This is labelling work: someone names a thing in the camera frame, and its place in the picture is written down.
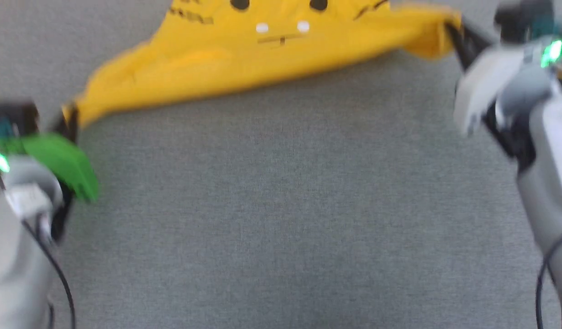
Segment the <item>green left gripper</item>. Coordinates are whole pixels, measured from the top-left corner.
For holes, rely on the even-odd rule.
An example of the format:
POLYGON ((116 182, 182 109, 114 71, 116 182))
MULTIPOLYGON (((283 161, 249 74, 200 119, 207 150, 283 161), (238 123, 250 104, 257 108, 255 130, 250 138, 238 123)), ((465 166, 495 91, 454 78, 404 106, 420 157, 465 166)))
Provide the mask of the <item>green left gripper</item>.
POLYGON ((99 199, 100 184, 78 140, 79 110, 64 106, 52 133, 0 138, 0 173, 10 183, 56 181, 83 202, 99 199))

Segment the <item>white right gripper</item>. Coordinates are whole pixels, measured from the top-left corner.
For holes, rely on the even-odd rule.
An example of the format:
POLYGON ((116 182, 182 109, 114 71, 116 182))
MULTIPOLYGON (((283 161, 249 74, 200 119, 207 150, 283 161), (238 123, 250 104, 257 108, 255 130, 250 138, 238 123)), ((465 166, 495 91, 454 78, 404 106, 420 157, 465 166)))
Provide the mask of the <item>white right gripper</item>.
POLYGON ((453 121, 459 134, 468 137, 523 66, 540 62, 541 46, 492 46, 491 36, 464 17, 460 22, 446 19, 444 29, 464 72, 457 84, 453 121))

